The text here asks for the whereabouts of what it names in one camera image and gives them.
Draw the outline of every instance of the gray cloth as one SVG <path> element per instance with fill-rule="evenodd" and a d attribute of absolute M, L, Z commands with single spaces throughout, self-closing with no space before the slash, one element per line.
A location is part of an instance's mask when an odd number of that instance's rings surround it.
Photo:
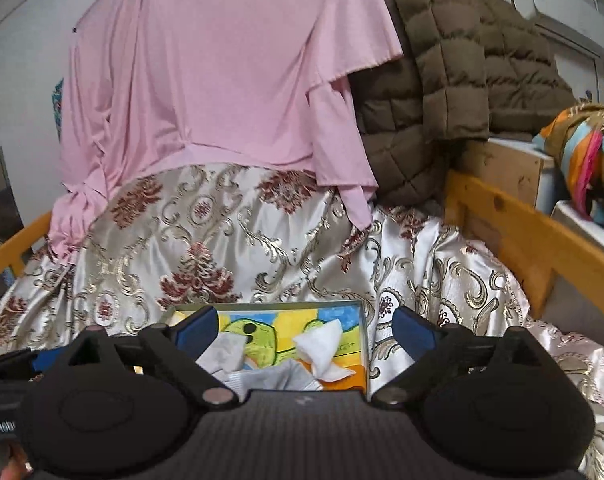
<path fill-rule="evenodd" d="M 301 363 L 289 359 L 277 366 L 240 370 L 216 376 L 232 389 L 240 400 L 244 400 L 250 390 L 292 390 L 309 392 L 322 390 L 322 385 Z"/>

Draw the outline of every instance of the wooden bed frame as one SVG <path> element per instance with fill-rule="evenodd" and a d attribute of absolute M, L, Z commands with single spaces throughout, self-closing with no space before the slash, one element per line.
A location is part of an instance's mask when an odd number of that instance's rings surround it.
<path fill-rule="evenodd" d="M 565 226 L 476 177 L 450 171 L 445 219 L 467 232 L 467 215 L 482 219 L 501 237 L 499 259 L 515 274 L 539 318 L 557 275 L 604 313 L 604 251 Z M 0 246 L 0 274 L 24 271 L 22 255 L 48 232 L 47 213 Z"/>

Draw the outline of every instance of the satin bedspread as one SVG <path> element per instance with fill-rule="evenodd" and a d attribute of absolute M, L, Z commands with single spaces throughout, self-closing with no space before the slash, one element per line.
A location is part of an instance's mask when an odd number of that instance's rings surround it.
<path fill-rule="evenodd" d="M 526 326 L 591 403 L 597 434 L 582 471 L 604 480 L 604 348 L 531 320 L 481 242 L 403 208 L 376 208 L 359 232 L 307 173 L 213 164 L 126 185 L 74 266 L 46 248 L 30 261 L 0 303 L 0 353 L 67 344 L 89 324 L 136 334 L 173 304 L 345 299 L 365 305 L 372 390 L 411 364 L 391 333 L 399 305 L 480 335 Z"/>

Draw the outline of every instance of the orange fabric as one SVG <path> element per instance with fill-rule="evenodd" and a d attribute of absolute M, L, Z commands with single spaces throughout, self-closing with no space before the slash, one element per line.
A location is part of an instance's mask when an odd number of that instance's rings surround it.
<path fill-rule="evenodd" d="M 542 131 L 540 131 L 540 135 L 542 137 L 544 137 L 544 139 L 547 139 L 547 137 L 553 131 L 553 129 L 555 128 L 555 125 L 557 123 L 561 123 L 562 121 L 565 121 L 566 119 L 568 119 L 569 112 L 570 112 L 570 108 L 564 110 L 561 114 L 559 114 L 557 117 L 555 117 L 552 120 L 552 123 L 550 123 L 545 128 L 542 128 Z"/>
<path fill-rule="evenodd" d="M 575 150 L 573 150 L 573 154 L 570 158 L 567 183 L 571 195 L 573 195 L 574 190 L 577 189 L 579 174 L 581 173 L 582 166 L 586 160 L 586 152 L 588 151 L 588 146 L 592 138 L 593 132 L 591 131 L 579 141 L 579 144 L 575 147 Z"/>
<path fill-rule="evenodd" d="M 309 363 L 305 363 L 304 361 L 300 361 L 303 364 L 304 368 L 308 371 L 311 371 L 311 365 Z M 341 381 L 335 381 L 334 383 L 327 383 L 325 381 L 320 381 L 322 386 L 327 391 L 335 391 L 335 390 L 351 390 L 353 388 L 360 388 L 364 393 L 367 392 L 367 371 L 362 365 L 353 365 L 347 366 L 349 370 L 354 370 L 355 374 L 351 375 Z"/>

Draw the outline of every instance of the screw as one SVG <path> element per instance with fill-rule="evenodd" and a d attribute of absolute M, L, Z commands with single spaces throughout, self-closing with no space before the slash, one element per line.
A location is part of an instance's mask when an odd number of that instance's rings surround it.
<path fill-rule="evenodd" d="M 401 408 L 402 404 L 409 400 L 409 396 L 397 386 L 387 386 L 375 394 L 375 399 L 389 408 Z"/>
<path fill-rule="evenodd" d="M 232 390 L 227 388 L 209 388 L 202 394 L 202 399 L 207 404 L 212 406 L 221 406 L 227 404 L 235 398 L 235 394 Z"/>

